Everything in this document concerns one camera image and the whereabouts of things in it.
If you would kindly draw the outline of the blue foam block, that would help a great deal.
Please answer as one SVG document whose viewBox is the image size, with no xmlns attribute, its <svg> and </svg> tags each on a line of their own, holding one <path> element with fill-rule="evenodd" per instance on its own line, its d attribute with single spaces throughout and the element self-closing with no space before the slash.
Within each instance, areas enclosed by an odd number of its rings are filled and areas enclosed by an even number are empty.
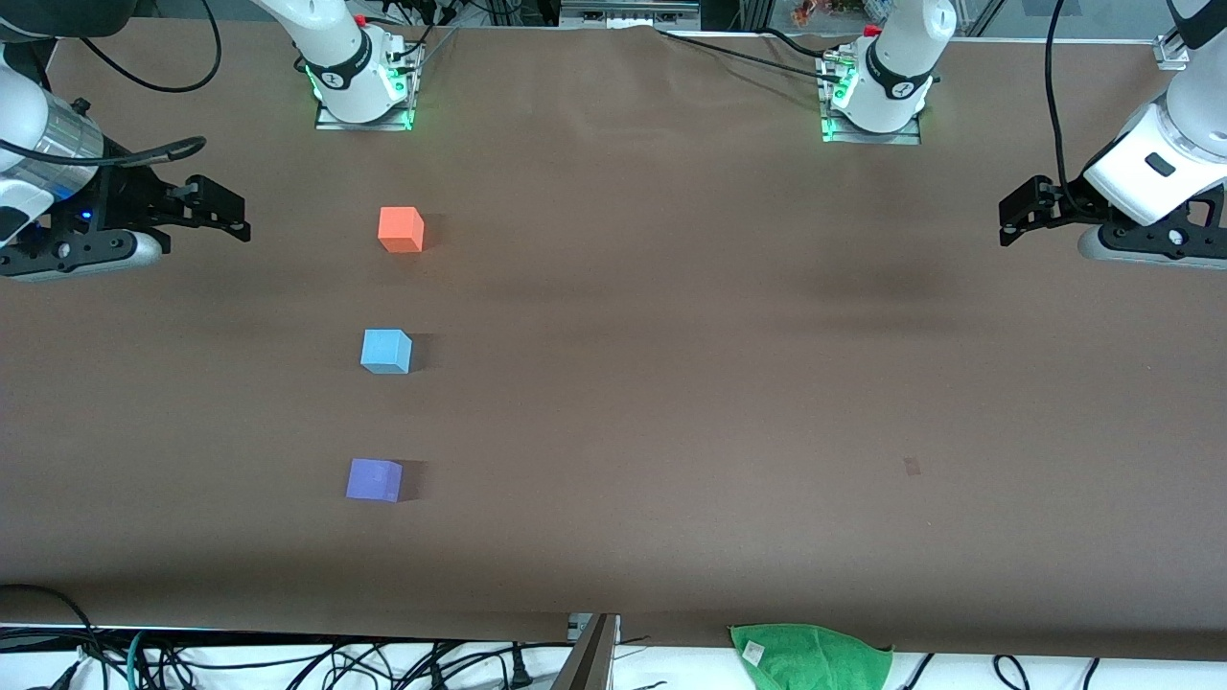
<svg viewBox="0 0 1227 690">
<path fill-rule="evenodd" d="M 410 373 L 413 341 L 399 329 L 364 329 L 360 366 L 375 374 Z"/>
</svg>

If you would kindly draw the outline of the orange foam block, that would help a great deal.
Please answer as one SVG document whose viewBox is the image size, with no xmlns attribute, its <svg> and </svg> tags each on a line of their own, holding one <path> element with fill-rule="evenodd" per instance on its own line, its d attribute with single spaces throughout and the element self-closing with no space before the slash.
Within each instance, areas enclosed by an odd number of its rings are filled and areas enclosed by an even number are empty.
<svg viewBox="0 0 1227 690">
<path fill-rule="evenodd" d="M 382 248 L 393 254 L 416 254 L 425 252 L 425 219 L 417 207 L 384 206 L 380 209 L 380 223 L 377 239 Z"/>
</svg>

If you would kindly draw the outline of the purple foam block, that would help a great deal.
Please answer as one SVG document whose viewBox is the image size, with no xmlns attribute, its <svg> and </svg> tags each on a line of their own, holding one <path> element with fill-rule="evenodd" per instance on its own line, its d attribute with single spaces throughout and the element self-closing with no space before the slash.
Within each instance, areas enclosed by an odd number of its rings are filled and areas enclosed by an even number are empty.
<svg viewBox="0 0 1227 690">
<path fill-rule="evenodd" d="M 402 498 L 404 468 L 396 460 L 355 458 L 345 487 L 346 498 L 396 503 Z"/>
</svg>

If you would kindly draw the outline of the brown table cover sheet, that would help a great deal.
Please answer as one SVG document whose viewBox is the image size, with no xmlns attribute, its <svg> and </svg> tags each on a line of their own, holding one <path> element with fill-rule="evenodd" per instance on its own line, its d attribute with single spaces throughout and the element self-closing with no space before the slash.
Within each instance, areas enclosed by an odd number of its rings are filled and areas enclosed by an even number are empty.
<svg viewBox="0 0 1227 690">
<path fill-rule="evenodd" d="M 1040 44 L 956 42 L 921 144 L 865 146 L 649 28 L 456 32 L 409 133 L 318 131 L 277 25 L 220 34 L 194 93 L 53 58 L 124 145 L 205 136 L 160 174 L 253 233 L 0 281 L 0 584 L 98 625 L 1227 659 L 1227 273 L 998 244 L 1053 165 Z M 346 498 L 355 458 L 402 498 Z"/>
</svg>

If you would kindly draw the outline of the green microfiber cloth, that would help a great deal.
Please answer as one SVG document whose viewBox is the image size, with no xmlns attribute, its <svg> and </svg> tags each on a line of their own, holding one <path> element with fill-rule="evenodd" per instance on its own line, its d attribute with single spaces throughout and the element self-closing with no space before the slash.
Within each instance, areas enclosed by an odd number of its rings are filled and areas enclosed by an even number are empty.
<svg viewBox="0 0 1227 690">
<path fill-rule="evenodd" d="M 729 629 L 755 690 L 883 690 L 893 648 L 810 624 Z"/>
</svg>

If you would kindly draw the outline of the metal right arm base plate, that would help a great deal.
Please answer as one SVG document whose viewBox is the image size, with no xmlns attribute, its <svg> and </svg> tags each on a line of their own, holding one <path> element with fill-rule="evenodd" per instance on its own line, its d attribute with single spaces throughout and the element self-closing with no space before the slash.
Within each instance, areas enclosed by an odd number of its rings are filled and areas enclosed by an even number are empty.
<svg viewBox="0 0 1227 690">
<path fill-rule="evenodd" d="M 348 131 L 411 131 L 415 124 L 415 99 L 407 98 L 391 106 L 380 118 L 373 122 L 348 123 L 340 122 L 337 117 L 321 103 L 318 106 L 315 117 L 317 130 L 348 130 Z"/>
</svg>

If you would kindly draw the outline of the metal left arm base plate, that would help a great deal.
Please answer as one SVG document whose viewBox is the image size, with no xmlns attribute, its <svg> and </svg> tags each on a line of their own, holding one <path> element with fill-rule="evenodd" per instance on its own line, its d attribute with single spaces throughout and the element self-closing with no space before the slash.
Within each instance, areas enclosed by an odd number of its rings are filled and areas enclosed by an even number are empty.
<svg viewBox="0 0 1227 690">
<path fill-rule="evenodd" d="M 914 115 L 906 126 L 893 133 L 872 133 L 855 126 L 842 112 L 822 114 L 822 139 L 825 142 L 864 144 L 876 146 L 917 146 L 921 142 L 919 117 Z"/>
</svg>

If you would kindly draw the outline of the aluminium frame rail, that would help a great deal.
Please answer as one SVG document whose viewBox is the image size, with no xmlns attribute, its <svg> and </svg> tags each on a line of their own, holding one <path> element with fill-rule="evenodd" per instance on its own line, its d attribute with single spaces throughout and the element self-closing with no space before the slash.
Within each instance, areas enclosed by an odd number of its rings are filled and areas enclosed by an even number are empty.
<svg viewBox="0 0 1227 690">
<path fill-rule="evenodd" d="M 561 28 L 702 29 L 699 0 L 560 0 Z"/>
</svg>

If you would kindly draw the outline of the grey metal post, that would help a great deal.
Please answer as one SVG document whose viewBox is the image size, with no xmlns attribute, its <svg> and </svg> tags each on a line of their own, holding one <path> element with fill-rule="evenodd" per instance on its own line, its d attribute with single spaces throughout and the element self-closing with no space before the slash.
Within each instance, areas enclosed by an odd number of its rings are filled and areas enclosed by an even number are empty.
<svg viewBox="0 0 1227 690">
<path fill-rule="evenodd" d="M 618 646 L 621 616 L 591 614 L 548 690 L 611 690 L 614 651 Z"/>
</svg>

